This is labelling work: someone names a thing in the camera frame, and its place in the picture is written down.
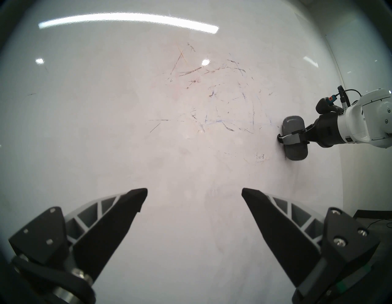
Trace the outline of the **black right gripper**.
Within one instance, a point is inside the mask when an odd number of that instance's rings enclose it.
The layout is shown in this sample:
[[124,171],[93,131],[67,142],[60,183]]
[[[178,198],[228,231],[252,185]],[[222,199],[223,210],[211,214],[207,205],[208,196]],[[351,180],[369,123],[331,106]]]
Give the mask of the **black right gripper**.
[[303,130],[297,130],[284,136],[278,134],[277,140],[283,145],[316,142],[323,148],[330,148],[333,145],[341,144],[337,119],[338,114],[335,112],[322,114],[312,125]]

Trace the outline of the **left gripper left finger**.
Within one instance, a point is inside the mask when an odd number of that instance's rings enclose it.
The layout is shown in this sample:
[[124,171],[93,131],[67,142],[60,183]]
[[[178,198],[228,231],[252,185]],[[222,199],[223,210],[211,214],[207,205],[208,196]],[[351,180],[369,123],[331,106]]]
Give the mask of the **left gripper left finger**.
[[93,200],[64,215],[50,207],[8,241],[9,304],[95,304],[93,284],[128,233],[146,188]]

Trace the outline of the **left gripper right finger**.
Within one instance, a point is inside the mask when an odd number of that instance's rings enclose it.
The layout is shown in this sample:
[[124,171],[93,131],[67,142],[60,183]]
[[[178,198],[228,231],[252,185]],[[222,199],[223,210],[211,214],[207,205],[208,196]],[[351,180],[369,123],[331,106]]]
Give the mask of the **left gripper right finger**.
[[241,193],[284,272],[295,286],[293,304],[372,304],[376,273],[369,263],[380,244],[337,207],[325,217],[263,192]]

